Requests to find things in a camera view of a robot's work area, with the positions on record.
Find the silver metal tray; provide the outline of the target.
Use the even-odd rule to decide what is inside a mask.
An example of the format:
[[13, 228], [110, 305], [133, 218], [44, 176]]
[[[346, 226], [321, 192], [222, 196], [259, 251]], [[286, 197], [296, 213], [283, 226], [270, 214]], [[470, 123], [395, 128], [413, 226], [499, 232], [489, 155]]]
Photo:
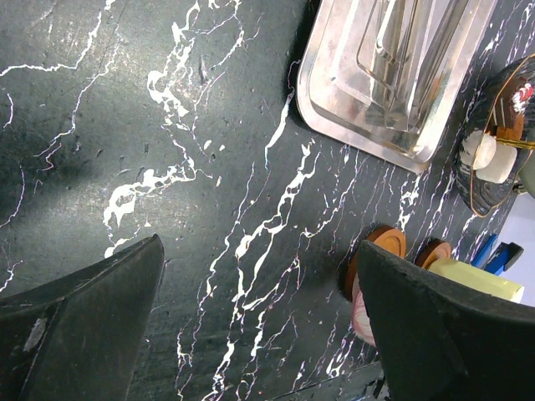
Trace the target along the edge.
[[297, 77], [313, 130], [419, 174], [441, 142], [493, 1], [322, 1]]

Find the black metal tongs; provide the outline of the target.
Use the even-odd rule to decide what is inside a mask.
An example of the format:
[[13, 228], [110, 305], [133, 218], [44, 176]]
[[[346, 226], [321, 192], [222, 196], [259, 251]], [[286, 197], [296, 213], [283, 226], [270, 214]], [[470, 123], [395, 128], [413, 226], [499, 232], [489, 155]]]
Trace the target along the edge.
[[466, 1], [379, 1], [372, 95], [385, 127], [415, 129]]

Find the white cream puff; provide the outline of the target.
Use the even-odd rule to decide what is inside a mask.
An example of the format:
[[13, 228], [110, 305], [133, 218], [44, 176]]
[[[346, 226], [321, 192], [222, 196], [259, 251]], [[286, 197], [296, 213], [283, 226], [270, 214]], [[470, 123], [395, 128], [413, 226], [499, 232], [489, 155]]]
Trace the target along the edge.
[[516, 148], [498, 143], [491, 162], [483, 169], [477, 170], [476, 177], [494, 184], [503, 184], [510, 175], [516, 159]]

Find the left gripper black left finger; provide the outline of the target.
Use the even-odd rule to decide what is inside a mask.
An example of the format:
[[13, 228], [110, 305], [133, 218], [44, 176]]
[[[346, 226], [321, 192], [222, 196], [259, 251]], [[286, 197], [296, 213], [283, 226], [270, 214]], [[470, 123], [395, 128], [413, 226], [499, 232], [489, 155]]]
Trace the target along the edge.
[[125, 400], [164, 267], [158, 236], [1, 301], [3, 400]]

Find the chocolate triangle cake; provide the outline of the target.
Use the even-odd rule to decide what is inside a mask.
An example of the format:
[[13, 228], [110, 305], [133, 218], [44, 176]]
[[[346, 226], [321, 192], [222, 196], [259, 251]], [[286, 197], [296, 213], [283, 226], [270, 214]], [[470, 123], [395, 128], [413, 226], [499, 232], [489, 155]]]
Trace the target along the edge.
[[486, 133], [499, 139], [520, 140], [533, 94], [534, 87], [526, 79], [510, 79], [495, 100]]

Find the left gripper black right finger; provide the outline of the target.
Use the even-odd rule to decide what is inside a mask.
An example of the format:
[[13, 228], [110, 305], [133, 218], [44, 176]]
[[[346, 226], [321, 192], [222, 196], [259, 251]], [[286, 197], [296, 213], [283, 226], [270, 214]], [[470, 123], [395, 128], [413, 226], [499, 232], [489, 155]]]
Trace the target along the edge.
[[428, 272], [371, 241], [357, 276], [393, 400], [532, 400], [534, 309]]

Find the pink patterned mug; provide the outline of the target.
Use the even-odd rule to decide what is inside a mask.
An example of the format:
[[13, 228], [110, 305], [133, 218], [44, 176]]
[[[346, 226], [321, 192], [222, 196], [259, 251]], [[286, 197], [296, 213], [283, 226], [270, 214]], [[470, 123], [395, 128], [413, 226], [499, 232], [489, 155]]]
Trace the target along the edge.
[[375, 339], [370, 326], [366, 306], [364, 304], [363, 293], [359, 287], [358, 277], [355, 277], [352, 286], [352, 308], [352, 328], [356, 336], [374, 347]]

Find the green ceramic cup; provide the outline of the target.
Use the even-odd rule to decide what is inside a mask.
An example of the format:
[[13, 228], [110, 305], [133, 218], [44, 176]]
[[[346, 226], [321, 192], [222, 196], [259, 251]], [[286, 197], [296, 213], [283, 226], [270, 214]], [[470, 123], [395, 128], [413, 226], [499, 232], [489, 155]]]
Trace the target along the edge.
[[428, 270], [471, 289], [510, 302], [520, 303], [525, 291], [523, 285], [451, 258], [441, 258], [432, 262]]

